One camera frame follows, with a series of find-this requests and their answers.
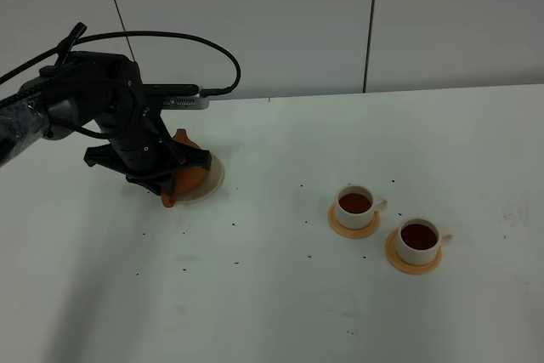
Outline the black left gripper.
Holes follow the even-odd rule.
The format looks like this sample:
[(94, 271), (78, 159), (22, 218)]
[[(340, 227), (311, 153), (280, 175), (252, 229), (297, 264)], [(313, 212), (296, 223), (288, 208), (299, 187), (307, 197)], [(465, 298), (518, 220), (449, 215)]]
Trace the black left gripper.
[(171, 141), (161, 111), (146, 105), (136, 63), (120, 54), (70, 52), (64, 63), (40, 70), (49, 137), (79, 133), (103, 140), (84, 154), (125, 176), (163, 176), (198, 167), (208, 171), (209, 150)]

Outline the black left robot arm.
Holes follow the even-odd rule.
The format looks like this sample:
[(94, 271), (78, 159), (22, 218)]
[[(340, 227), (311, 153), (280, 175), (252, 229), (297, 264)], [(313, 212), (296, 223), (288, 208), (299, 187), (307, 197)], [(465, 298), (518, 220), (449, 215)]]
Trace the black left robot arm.
[(159, 94), (143, 84), (137, 63), (121, 54), (70, 52), (1, 102), (1, 162), (39, 139), (79, 133), (104, 141), (84, 161), (131, 179), (185, 168), (208, 170), (209, 151), (172, 140)]

